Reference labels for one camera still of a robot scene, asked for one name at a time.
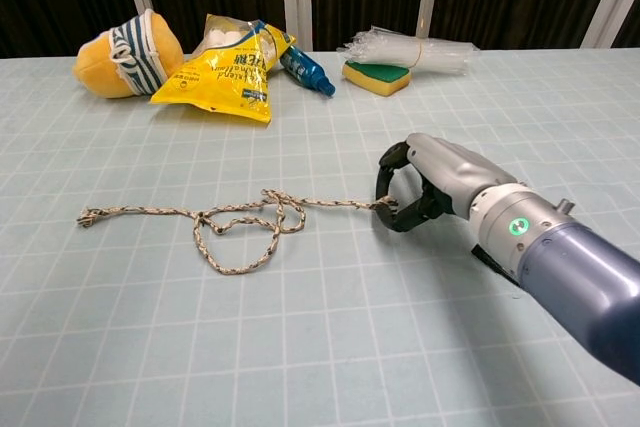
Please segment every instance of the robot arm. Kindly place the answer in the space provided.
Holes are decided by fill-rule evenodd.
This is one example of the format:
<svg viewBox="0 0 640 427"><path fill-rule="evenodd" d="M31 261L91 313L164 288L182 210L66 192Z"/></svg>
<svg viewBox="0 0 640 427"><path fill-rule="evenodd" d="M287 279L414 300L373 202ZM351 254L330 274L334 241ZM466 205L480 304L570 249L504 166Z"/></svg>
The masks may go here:
<svg viewBox="0 0 640 427"><path fill-rule="evenodd" d="M485 157L427 134L411 134L380 160L376 197L393 171L412 164L422 196L400 212L377 212L405 232L443 213L470 223L474 253L527 291L602 363L640 385L640 263Z"/></svg>

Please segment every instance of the sponge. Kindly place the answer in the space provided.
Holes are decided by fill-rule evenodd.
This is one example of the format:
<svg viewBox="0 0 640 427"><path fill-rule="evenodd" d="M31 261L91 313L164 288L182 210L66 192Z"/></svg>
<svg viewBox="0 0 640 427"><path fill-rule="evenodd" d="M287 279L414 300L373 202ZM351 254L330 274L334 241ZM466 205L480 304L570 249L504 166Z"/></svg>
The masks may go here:
<svg viewBox="0 0 640 427"><path fill-rule="evenodd" d="M404 67L359 64L350 60L342 67L342 75L357 86L385 97L406 87L411 80L411 72Z"/></svg>

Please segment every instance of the table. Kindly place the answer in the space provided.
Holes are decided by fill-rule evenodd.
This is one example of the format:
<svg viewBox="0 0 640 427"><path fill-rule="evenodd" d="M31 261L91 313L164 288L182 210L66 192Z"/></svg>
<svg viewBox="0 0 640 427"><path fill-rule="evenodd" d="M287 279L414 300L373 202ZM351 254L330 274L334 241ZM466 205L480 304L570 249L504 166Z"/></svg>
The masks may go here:
<svg viewBox="0 0 640 427"><path fill-rule="evenodd" d="M390 98L284 72L263 126L94 97L71 58L0 62L0 425L637 425L640 389L482 266L465 222L407 234L309 209L259 272L224 277L184 218L84 230L86 206L204 209L293 195L371 200L414 131L475 149L640 255L640 50L484 52ZM392 193L418 189L409 173ZM269 234L210 239L225 265Z"/></svg>

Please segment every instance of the rope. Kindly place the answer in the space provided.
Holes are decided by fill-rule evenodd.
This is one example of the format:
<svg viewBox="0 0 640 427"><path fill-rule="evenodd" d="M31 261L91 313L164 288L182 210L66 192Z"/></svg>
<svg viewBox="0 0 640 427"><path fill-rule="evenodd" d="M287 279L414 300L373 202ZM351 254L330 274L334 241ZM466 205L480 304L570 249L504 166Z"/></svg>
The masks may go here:
<svg viewBox="0 0 640 427"><path fill-rule="evenodd" d="M295 232L299 232L304 229L305 221L307 218L307 214L304 210L305 205L314 205L319 207L353 207L355 209L363 209L363 210L376 210L379 206L387 205L391 208L397 207L397 202L389 196L382 197L381 199L376 200L371 203L357 202L354 200L315 200L309 198L297 198L291 195L288 195L284 192L280 192L277 190L265 189L262 190L263 199L258 200L257 202L249 202L246 204L232 204L225 205L222 207L214 207L210 210L205 211L195 211L195 210L186 210L186 209L173 209L173 208L165 208L159 209L155 207L109 207L106 209L86 209L80 217L76 220L79 225L82 227L88 228L91 227L95 222L106 219L108 217L115 217L117 215L124 214L142 214L142 215L182 215L184 217L189 217L193 219L193 238L196 243L196 247L200 251L200 253L207 260L209 265L213 267L216 271L224 275L239 275L246 274L252 272L259 268L260 266L266 264L269 259L273 256L276 249L278 248L278 242L280 240L281 234L292 234ZM276 206L276 220L275 222L271 222L260 217L254 216L245 216L232 219L226 224L217 224L213 217L216 214L222 212L247 212L251 210L262 210L263 207L267 205L275 205ZM298 214L298 222L293 227L285 227L284 220L286 218L285 215L285 207L291 207ZM249 265L244 267L237 268L227 268L220 265L213 257L205 241L202 238L202 233L200 232L200 228L203 225L207 225L211 228L214 234L216 235L224 235L226 234L234 225L238 224L257 224L265 229L271 230L273 232L271 236L271 243L267 247L267 250L262 254L258 259L252 262Z"/></svg>

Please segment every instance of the blue spray can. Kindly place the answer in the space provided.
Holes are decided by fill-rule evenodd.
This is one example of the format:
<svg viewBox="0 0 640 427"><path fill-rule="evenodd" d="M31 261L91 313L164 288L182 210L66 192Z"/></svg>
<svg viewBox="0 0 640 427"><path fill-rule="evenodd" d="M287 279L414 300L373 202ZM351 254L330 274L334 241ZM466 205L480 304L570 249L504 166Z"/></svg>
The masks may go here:
<svg viewBox="0 0 640 427"><path fill-rule="evenodd" d="M295 45L284 51L280 63L303 87L329 97L335 93L336 88L329 82L322 67Z"/></svg>

